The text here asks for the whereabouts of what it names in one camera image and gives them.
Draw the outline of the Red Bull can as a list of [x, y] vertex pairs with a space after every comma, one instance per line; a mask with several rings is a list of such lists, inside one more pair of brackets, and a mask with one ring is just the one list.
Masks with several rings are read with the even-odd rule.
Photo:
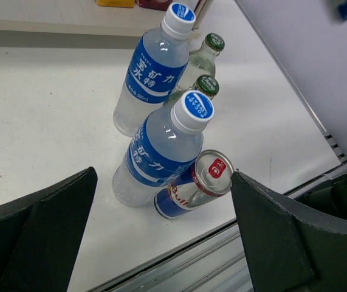
[[204, 150], [179, 177], [154, 197], [154, 207], [173, 219], [191, 212], [230, 191], [235, 169], [217, 150]]

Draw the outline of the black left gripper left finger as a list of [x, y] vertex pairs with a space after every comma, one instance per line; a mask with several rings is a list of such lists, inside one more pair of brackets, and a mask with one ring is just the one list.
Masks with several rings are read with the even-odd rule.
[[0, 205], [0, 291], [67, 291], [96, 186], [89, 167]]

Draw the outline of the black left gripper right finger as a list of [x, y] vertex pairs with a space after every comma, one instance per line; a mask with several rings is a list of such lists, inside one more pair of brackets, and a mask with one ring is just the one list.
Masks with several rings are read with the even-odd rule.
[[347, 220], [239, 171], [231, 192], [254, 291], [347, 291]]

